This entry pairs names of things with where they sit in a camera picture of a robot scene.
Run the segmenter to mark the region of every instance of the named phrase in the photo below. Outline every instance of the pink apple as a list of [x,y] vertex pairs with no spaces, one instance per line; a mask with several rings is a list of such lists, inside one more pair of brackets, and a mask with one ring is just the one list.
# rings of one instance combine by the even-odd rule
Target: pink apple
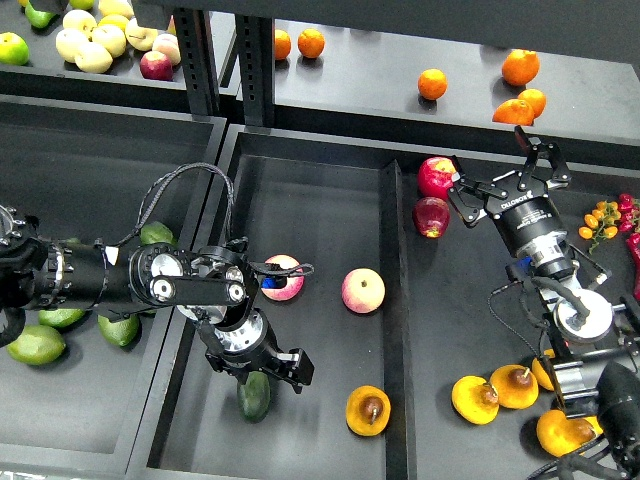
[[178,47],[178,39],[175,35],[171,35],[170,33],[158,35],[153,41],[151,50],[164,53],[169,57],[171,65],[173,66],[180,63],[180,48]]
[[[289,255],[275,255],[267,259],[265,263],[277,263],[282,269],[293,268],[296,265],[300,265],[300,262]],[[287,278],[287,284],[283,288],[263,288],[262,293],[271,300],[278,302],[291,300],[298,294],[303,283],[304,277]]]
[[369,268],[352,270],[342,282],[342,301],[355,313],[369,313],[382,305],[384,282]]

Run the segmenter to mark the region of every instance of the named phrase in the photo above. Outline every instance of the red apple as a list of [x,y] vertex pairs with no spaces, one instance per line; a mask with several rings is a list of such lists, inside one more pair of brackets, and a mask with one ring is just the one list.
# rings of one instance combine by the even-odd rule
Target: red apple
[[[289,255],[275,255],[267,259],[265,263],[277,263],[282,269],[293,268],[296,265],[300,265],[300,262]],[[303,283],[304,277],[287,278],[287,284],[283,288],[263,288],[262,293],[271,300],[278,302],[291,300],[298,294]]]
[[439,198],[422,198],[413,207],[413,224],[427,238],[441,237],[449,225],[449,218],[449,205]]
[[162,52],[147,52],[140,60],[140,73],[149,80],[173,80],[171,60]]
[[448,190],[453,186],[451,176],[456,173],[451,159],[446,157],[427,158],[418,170],[418,188],[425,197],[447,200]]

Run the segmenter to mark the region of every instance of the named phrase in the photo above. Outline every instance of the red pepper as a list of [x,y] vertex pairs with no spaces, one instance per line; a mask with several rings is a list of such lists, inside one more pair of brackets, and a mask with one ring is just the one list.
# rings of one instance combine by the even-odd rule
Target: red pepper
[[633,228],[633,223],[628,222],[628,221],[624,221],[620,224],[620,226],[618,227],[618,230],[621,232],[628,232],[629,230],[631,230]]
[[636,266],[636,281],[633,286],[633,298],[640,301],[640,248],[638,247],[637,243],[634,243],[632,241],[631,237],[627,238],[625,242],[627,243],[627,247],[631,252],[631,258],[633,259],[633,263]]
[[620,203],[618,204],[618,211],[620,213],[628,213],[628,212],[631,212],[632,210],[633,210],[633,201],[632,200],[620,201]]

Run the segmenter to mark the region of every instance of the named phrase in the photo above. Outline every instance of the green apple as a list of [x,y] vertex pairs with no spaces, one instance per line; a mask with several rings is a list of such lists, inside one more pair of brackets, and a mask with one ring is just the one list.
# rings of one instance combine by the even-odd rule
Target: green apple
[[0,63],[24,65],[29,61],[29,46],[20,35],[0,34]]
[[31,2],[27,2],[27,6],[24,7],[24,15],[34,28],[46,28],[58,16],[57,13],[40,12],[34,9]]
[[94,0],[69,0],[69,5],[78,10],[91,10],[93,2]]

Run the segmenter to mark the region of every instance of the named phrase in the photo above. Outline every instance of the wire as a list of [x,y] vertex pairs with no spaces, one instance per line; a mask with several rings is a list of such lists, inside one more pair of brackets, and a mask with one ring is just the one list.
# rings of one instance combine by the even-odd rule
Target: wire
[[[590,442],[585,443],[584,445],[582,445],[581,447],[577,448],[576,450],[574,450],[573,452],[571,452],[571,453],[569,453],[567,455],[571,455],[571,454],[579,455],[579,454],[581,454],[583,452],[586,452],[587,450],[595,447],[596,445],[602,443],[603,440],[604,440],[604,435],[598,435],[596,438],[594,438]],[[596,453],[594,456],[597,456],[597,455],[599,455],[601,453],[602,453],[602,451]],[[555,460],[547,463],[546,465],[543,465],[542,467],[537,469],[535,472],[530,474],[526,478],[526,480],[546,480],[548,478],[555,478],[557,476],[557,472],[549,472],[549,471],[552,468],[556,468],[558,466],[558,463],[560,463],[560,458],[556,458]]]
[[494,290],[493,292],[491,292],[489,294],[489,297],[487,298],[487,305],[489,305],[489,312],[491,312],[491,315],[493,316],[493,318],[495,318],[498,322],[500,322],[507,330],[509,330],[511,333],[513,333],[516,337],[518,337],[520,340],[522,340],[522,342],[529,348],[529,350],[531,350],[533,352],[533,354],[536,357],[540,357],[540,353],[538,351],[536,351],[536,349],[533,347],[533,345],[531,345],[531,343],[529,343],[529,341],[524,338],[515,328],[513,328],[511,325],[509,325],[507,322],[505,322],[502,318],[500,318],[500,316],[495,312],[495,310],[493,309],[493,306],[491,305],[491,299],[493,297],[495,297],[496,295],[498,295],[499,293],[502,293],[504,291],[506,291],[507,289],[509,289],[510,287],[513,287],[514,285],[520,285],[522,282],[512,282],[509,283],[507,285],[504,285],[496,290]]
[[[212,165],[210,163],[205,163],[205,162],[196,162],[196,163],[188,163],[185,165],[181,165],[175,170],[167,173],[166,175],[160,177],[158,180],[153,182],[153,185],[151,185],[149,190],[147,190],[147,193],[145,193],[144,198],[142,199],[142,203],[140,204],[140,209],[138,210],[138,218],[136,220],[136,224],[133,230],[113,246],[121,247],[122,245],[130,241],[132,238],[137,236],[140,233],[140,230],[142,230],[142,227],[144,226],[144,224],[147,222],[147,220],[153,213],[153,210],[156,208],[156,205],[160,201],[160,197],[162,196],[166,188],[169,186],[169,184],[173,180],[178,178],[180,175],[182,175],[183,173],[189,170],[194,170],[194,169],[206,170],[213,174],[219,175],[224,180],[225,185],[227,187],[227,211],[224,217],[223,228],[224,228],[225,240],[230,238],[231,237],[231,215],[232,215],[233,204],[234,204],[233,182],[227,175],[224,174],[222,170],[220,170],[220,168],[216,167],[215,165]],[[149,205],[145,208],[145,203],[147,202],[147,199],[149,198],[149,196],[151,195],[151,193],[156,187],[158,187],[157,192],[149,202]]]

